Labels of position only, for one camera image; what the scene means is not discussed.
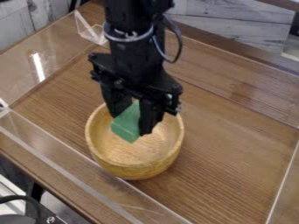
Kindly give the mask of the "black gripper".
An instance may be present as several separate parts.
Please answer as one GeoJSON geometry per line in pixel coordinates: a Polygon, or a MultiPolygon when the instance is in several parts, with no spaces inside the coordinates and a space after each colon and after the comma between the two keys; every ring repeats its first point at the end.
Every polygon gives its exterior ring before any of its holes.
{"type": "Polygon", "coordinates": [[[118,117],[132,104],[139,102],[140,135],[152,133],[155,125],[163,120],[164,112],[176,115],[180,107],[182,84],[166,72],[162,66],[144,71],[118,67],[111,54],[94,52],[88,56],[94,66],[92,79],[100,84],[102,94],[112,117],[118,117]]]}

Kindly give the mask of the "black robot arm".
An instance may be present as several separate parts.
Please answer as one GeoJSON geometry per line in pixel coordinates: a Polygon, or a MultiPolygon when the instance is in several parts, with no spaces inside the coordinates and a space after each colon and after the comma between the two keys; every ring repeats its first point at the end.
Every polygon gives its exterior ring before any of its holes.
{"type": "Polygon", "coordinates": [[[99,83],[107,109],[119,117],[139,101],[136,127],[147,135],[164,119],[179,112],[183,86],[164,70],[174,63],[164,52],[164,31],[180,36],[167,17],[174,0],[104,0],[104,37],[110,52],[88,56],[92,79],[99,83]]]}

